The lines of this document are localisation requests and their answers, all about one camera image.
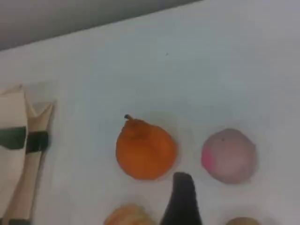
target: paper bag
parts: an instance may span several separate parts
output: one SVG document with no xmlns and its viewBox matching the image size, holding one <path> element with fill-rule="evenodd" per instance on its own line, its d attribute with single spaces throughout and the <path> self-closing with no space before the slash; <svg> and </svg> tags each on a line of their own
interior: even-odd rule
<svg viewBox="0 0 300 225">
<path fill-rule="evenodd" d="M 15 91 L 22 91 L 22 87 L 17 87 L 8 92 Z M 24 168 L 15 194 L 3 218 L 3 225 L 30 224 L 40 159 L 42 153 L 48 147 L 47 126 L 53 105 L 48 104 L 40 113 L 36 112 L 27 99 L 25 99 L 25 105 L 28 119 L 28 137 Z"/>
<path fill-rule="evenodd" d="M 27 139 L 24 92 L 0 96 L 0 221 L 23 172 Z"/>
</svg>

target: orange stem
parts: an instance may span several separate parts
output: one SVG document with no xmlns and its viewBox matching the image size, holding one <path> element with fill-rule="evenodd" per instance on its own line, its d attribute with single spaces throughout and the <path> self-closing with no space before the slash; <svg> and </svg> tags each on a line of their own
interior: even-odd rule
<svg viewBox="0 0 300 225">
<path fill-rule="evenodd" d="M 124 116 L 124 118 L 127 119 L 127 120 L 133 120 L 133 118 L 132 118 L 129 114 L 126 114 L 126 115 Z"/>
</svg>

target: white surface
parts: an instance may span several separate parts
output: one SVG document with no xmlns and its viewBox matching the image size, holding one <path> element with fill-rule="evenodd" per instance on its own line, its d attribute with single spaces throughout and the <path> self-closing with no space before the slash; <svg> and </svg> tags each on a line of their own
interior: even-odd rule
<svg viewBox="0 0 300 225">
<path fill-rule="evenodd" d="M 299 7 L 207 0 L 1 52 L 1 86 L 31 83 L 36 100 L 58 100 L 35 224 L 102 224 L 128 200 L 162 216 L 171 174 L 137 182 L 115 160 L 125 113 L 177 138 L 182 157 L 172 172 L 193 175 L 205 225 L 242 215 L 297 224 Z M 226 186 L 201 168 L 201 145 L 224 127 L 257 144 L 249 184 Z"/>
</svg>

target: pink peach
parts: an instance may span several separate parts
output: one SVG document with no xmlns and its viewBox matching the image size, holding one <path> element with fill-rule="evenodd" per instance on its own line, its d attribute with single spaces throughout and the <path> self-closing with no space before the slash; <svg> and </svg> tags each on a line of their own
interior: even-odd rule
<svg viewBox="0 0 300 225">
<path fill-rule="evenodd" d="M 225 129 L 206 140 L 201 162 L 215 179 L 228 184 L 242 183 L 255 171 L 255 145 L 240 131 Z"/>
</svg>

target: green stripe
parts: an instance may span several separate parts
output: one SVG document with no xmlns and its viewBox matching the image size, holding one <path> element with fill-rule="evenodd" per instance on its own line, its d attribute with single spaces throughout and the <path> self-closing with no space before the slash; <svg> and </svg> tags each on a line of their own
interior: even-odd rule
<svg viewBox="0 0 300 225">
<path fill-rule="evenodd" d="M 8 225 L 30 225 L 31 222 L 27 219 L 11 219 Z"/>
<path fill-rule="evenodd" d="M 9 127 L 0 129 L 0 145 L 9 150 L 24 148 L 26 127 Z"/>
<path fill-rule="evenodd" d="M 45 151 L 49 145 L 49 134 L 47 131 L 37 131 L 28 134 L 26 153 Z"/>
</svg>

